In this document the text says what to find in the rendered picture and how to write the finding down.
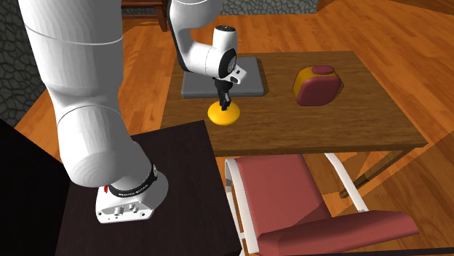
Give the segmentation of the yellow round dome object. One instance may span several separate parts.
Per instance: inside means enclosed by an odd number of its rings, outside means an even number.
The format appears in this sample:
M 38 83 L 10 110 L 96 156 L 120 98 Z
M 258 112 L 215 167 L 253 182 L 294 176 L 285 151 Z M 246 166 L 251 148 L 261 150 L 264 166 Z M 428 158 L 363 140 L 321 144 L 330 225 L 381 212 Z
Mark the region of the yellow round dome object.
M 222 110 L 220 102 L 213 103 L 207 110 L 211 122 L 221 126 L 233 124 L 240 116 L 240 109 L 236 103 L 231 103 L 225 111 Z

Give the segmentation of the grey closed laptop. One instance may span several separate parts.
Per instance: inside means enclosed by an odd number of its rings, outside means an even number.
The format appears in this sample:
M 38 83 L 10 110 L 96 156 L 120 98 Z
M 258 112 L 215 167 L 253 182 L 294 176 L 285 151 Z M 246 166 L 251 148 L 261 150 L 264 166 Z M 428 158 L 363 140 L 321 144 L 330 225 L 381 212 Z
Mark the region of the grey closed laptop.
M 246 70 L 247 75 L 241 84 L 234 84 L 229 90 L 231 97 L 261 97 L 266 91 L 256 57 L 240 57 L 237 64 Z M 184 72 L 181 96 L 190 98 L 218 98 L 215 81 L 212 77 Z

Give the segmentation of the brown wooden table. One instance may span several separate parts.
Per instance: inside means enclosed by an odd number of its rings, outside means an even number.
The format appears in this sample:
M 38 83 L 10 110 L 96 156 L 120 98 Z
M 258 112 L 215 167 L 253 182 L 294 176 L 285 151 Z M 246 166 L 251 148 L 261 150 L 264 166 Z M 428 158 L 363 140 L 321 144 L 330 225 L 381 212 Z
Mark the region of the brown wooden table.
M 237 97 L 239 119 L 229 126 L 206 122 L 216 156 L 252 156 L 384 151 L 386 156 L 360 175 L 360 188 L 414 148 L 427 145 L 385 89 L 351 51 L 257 53 L 262 97 Z M 322 106 L 303 107 L 292 91 L 299 70 L 331 65 L 343 87 Z

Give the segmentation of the yellow and maroon toaster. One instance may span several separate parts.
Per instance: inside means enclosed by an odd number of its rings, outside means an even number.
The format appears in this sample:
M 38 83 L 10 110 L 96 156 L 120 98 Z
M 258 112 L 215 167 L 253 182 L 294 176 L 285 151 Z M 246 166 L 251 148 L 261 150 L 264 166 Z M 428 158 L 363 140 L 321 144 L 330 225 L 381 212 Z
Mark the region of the yellow and maroon toaster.
M 330 103 L 341 86 L 341 78 L 331 65 L 313 65 L 298 72 L 292 91 L 298 105 L 321 106 Z

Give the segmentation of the dark wooden furniture piece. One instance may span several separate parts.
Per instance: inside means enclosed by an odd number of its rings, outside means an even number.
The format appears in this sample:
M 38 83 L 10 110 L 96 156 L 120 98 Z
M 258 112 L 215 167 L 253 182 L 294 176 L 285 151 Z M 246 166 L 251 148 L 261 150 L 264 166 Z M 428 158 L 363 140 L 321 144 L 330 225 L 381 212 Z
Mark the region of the dark wooden furniture piece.
M 152 9 L 153 14 L 126 14 L 124 19 L 155 19 L 163 32 L 167 32 L 167 0 L 122 0 L 124 9 Z

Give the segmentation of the dark robot stand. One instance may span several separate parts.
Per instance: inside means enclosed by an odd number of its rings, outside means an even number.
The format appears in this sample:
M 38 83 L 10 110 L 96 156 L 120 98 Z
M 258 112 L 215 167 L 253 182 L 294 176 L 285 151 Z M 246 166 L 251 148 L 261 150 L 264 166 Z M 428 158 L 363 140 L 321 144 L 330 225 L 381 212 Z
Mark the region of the dark robot stand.
M 134 136 L 168 181 L 147 220 L 102 224 L 97 190 L 0 120 L 0 256 L 239 256 L 203 121 Z

